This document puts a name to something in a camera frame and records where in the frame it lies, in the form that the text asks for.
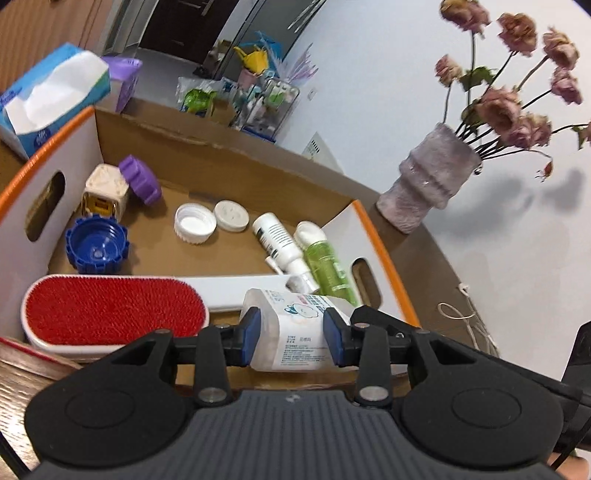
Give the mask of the yellow blue toy pile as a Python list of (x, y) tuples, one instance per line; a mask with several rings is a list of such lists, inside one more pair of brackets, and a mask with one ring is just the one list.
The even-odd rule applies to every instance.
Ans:
[(273, 71), (277, 78), (286, 76), (283, 47), (279, 41), (262, 31), (256, 31), (256, 41), (240, 43), (232, 50), (238, 54), (242, 67), (252, 74), (260, 75), (266, 71)]

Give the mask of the green spray bottle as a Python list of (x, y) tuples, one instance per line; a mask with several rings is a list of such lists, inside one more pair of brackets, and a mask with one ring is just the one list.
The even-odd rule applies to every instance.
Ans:
[(310, 267), (321, 294), (341, 298), (355, 307), (358, 306), (356, 292), (324, 230), (311, 221), (301, 221), (295, 228), (294, 240), (304, 253), (304, 260)]

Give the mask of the white round lid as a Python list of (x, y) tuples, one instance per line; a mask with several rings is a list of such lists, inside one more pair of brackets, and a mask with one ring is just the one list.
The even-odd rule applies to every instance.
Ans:
[(217, 226), (230, 233), (239, 233), (249, 227), (249, 212), (241, 204), (221, 200), (213, 208)]

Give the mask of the blue gear cap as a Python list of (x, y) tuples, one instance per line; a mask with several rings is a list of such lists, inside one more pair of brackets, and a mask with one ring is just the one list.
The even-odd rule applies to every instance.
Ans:
[(98, 214), (78, 218), (65, 232), (65, 253), (79, 274), (110, 275), (128, 258), (127, 229), (114, 217)]

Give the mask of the pink ceramic vase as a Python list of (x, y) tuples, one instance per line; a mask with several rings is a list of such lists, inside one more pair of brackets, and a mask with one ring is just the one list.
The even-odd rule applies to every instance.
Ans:
[(480, 165), (473, 148), (439, 123), (400, 163), (400, 176), (380, 195), (377, 209), (395, 228), (410, 234), (432, 209), (445, 209)]

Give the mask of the dried pink roses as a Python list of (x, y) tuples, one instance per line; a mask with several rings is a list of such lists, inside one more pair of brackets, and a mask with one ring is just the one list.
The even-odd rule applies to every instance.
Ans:
[(435, 76), (447, 93), (464, 96), (451, 130), (476, 153), (476, 174), (488, 160), (528, 153), (544, 158), (536, 177), (545, 181), (554, 170), (548, 148), (557, 135), (571, 132), (579, 149), (589, 145), (589, 120), (555, 122), (550, 111), (590, 103), (577, 76), (579, 49), (565, 32), (539, 28), (524, 12), (493, 15), (480, 1), (442, 1), (439, 15), (469, 38), (467, 64), (444, 55)]

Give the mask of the white bottle cap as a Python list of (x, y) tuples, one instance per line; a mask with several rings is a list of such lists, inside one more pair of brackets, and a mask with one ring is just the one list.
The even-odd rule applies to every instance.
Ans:
[(173, 228), (182, 241), (199, 245), (206, 242), (216, 230), (214, 214), (204, 205), (184, 203), (174, 214)]

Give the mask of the orange cardboard box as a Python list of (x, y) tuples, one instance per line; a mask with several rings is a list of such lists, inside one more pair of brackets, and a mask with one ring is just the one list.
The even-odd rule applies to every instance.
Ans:
[(150, 126), (90, 107), (27, 161), (4, 148), (2, 168), (19, 170), (1, 195), (2, 335), (86, 363), (157, 329), (192, 337), (234, 324), (262, 296), (280, 319), (263, 325), (252, 366), (229, 368), (233, 389), (352, 383), (354, 368), (332, 364), (322, 311), (349, 317), (353, 302), (312, 292), (294, 250), (277, 256), (283, 274), (270, 270), (264, 235), (320, 226), (342, 270), (368, 263), (379, 310), (410, 325), (418, 317), (342, 177), (317, 184), (296, 163), (204, 120), (191, 138), (166, 115)]

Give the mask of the red lint brush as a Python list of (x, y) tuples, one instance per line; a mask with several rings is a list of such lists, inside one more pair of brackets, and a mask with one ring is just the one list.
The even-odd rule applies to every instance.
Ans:
[(37, 348), (72, 359), (107, 355), (158, 329), (194, 336), (212, 312), (242, 309), (252, 288), (287, 291), (287, 275), (156, 277), (47, 275), (21, 303), (21, 324)]

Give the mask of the small white spray bottle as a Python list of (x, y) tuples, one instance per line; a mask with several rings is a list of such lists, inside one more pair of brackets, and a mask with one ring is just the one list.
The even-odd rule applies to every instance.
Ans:
[(293, 236), (273, 213), (264, 213), (252, 222), (252, 231), (273, 267), (288, 276), (287, 288), (301, 294), (317, 294), (320, 286), (311, 268), (304, 260), (304, 253)]

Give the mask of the purple gear cap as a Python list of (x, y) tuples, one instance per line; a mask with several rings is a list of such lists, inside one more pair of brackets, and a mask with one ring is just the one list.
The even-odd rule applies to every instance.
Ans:
[(152, 170), (140, 159), (128, 155), (118, 164), (119, 172), (133, 193), (148, 206), (161, 198), (161, 186)]

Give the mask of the blue tissue pack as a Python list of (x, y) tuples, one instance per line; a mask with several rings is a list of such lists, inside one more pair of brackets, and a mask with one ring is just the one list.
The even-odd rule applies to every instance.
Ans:
[(1, 95), (1, 140), (27, 160), (81, 110), (109, 92), (107, 63), (91, 51), (65, 43)]

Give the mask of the white rectangular bottle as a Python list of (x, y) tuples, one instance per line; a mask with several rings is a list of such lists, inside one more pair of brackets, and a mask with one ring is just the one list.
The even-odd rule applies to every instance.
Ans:
[(338, 297), (250, 289), (242, 311), (256, 307), (262, 329), (249, 366), (259, 372), (329, 371), (335, 368), (324, 337), (324, 313), (334, 308), (349, 322), (355, 307)]

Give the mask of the dark entrance door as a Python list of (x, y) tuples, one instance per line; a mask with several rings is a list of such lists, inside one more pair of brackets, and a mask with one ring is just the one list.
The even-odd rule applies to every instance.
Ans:
[(139, 47), (204, 63), (238, 0), (160, 0)]

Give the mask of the beige cube adapter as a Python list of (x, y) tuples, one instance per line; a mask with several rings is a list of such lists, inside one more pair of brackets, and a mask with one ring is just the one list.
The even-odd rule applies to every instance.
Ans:
[(81, 197), (81, 214), (114, 218), (120, 222), (125, 212), (130, 186), (117, 166), (101, 163), (87, 178)]

